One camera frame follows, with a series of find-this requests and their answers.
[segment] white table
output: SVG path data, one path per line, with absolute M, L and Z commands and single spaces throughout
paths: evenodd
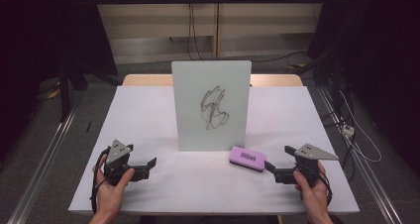
M 85 173 L 69 206 L 91 213 L 90 191 L 99 154 L 114 139 L 134 144 L 129 165 L 157 157 L 150 179 L 131 182 L 122 212 L 154 215 L 270 215 L 304 212 L 294 185 L 274 182 L 268 172 L 231 165 L 229 152 L 186 152 L 177 148 L 172 87 L 121 86 L 117 89 Z M 278 168 L 294 167 L 284 146 L 310 143 L 334 154 L 306 87 L 253 87 L 246 148 L 267 155 Z M 339 162 L 322 162 L 334 192 L 330 213 L 359 208 Z

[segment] drawing on whiteboard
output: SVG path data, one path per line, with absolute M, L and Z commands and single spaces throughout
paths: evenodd
M 221 112 L 219 105 L 225 96 L 225 89 L 220 89 L 216 86 L 212 91 L 208 91 L 201 100 L 201 117 L 206 122 L 206 129 L 210 127 L 218 128 L 220 125 L 225 125 L 229 119 L 229 114 Z

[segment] white board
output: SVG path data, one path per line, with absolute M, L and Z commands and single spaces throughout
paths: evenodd
M 251 62 L 175 61 L 172 74 L 179 150 L 243 147 Z

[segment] human hand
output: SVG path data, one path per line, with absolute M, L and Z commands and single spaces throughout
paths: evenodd
M 324 167 L 318 162 L 321 173 L 325 173 Z M 302 192 L 303 203 L 306 207 L 306 216 L 312 224 L 333 223 L 330 219 L 327 209 L 327 187 L 320 180 L 316 180 L 315 185 L 311 188 L 306 177 L 298 170 L 293 173 L 297 184 L 296 190 Z
M 107 155 L 103 156 L 100 163 L 96 178 L 96 185 L 105 180 L 105 175 L 101 167 L 105 163 Z M 105 180 L 98 187 L 97 211 L 90 221 L 91 224 L 111 223 L 121 209 L 124 198 L 124 189 L 133 177 L 135 171 L 133 168 L 128 169 L 121 177 L 120 182 L 116 186 L 109 184 Z

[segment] pink eraser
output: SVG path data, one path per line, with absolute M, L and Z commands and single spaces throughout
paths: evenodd
M 263 171 L 266 155 L 247 150 L 245 148 L 233 147 L 229 161 L 232 164 L 250 168 L 256 171 Z

